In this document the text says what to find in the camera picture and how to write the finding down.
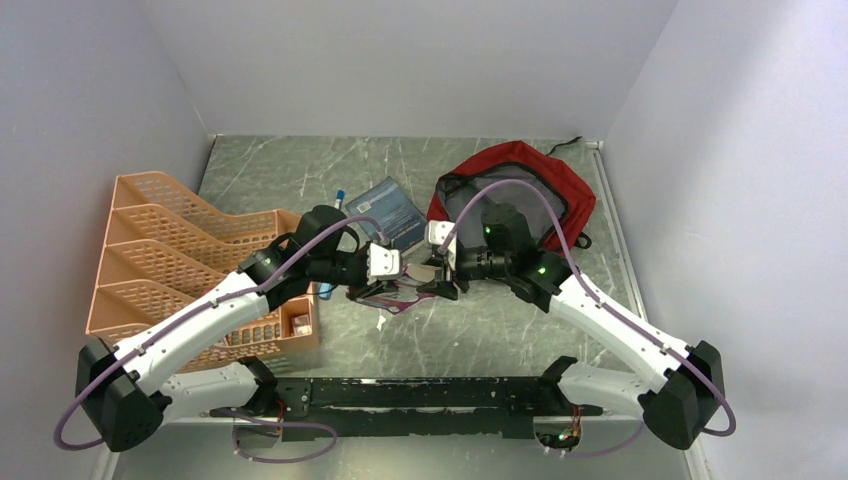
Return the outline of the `purple sticker book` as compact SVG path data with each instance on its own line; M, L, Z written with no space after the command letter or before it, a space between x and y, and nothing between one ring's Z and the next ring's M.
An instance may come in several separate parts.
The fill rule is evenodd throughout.
M366 268L366 284L350 286L345 297L357 304L384 310L392 315L403 313L435 294L421 292L420 287L436 280L439 269L422 264L406 264L402 268Z

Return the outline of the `dark blue notebook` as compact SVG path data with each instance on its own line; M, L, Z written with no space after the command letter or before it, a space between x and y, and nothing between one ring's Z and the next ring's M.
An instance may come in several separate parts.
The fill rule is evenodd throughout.
M347 200L344 207L350 216L363 215L376 220L394 247L402 253L416 249L424 241L424 215L390 176Z

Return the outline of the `red student backpack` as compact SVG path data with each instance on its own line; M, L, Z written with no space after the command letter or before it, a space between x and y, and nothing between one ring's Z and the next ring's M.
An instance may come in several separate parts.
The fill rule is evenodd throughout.
M524 141L485 148L441 175L426 219L456 222L481 191L486 194L460 222L457 240L465 247L484 244L481 215L495 204L511 205L522 214L532 239L544 250L562 251L549 211L556 215L569 248L592 246L584 230L596 205L593 190L566 163Z

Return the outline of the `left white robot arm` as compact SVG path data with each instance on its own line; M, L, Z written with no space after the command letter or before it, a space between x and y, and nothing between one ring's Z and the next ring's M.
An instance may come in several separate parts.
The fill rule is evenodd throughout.
M238 327L306 293L313 282L364 286L375 261L369 246L338 244L352 223L376 226L326 205L251 253L208 293L163 322L114 345L90 338L78 354L75 398L53 430L62 450L131 449L173 420L225 409L261 416L278 408L277 380L254 356L183 374L181 368Z

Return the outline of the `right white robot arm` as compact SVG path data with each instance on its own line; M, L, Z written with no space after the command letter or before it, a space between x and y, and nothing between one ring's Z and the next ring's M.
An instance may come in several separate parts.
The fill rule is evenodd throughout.
M689 449L723 405L722 358L706 341L692 346L625 309L568 259L541 249L525 217L514 207L484 209L483 243L447 247L453 277L460 282L495 279L539 310L564 319L616 355L628 372L602 369L567 358L539 391L550 413L592 406L642 420L666 445Z

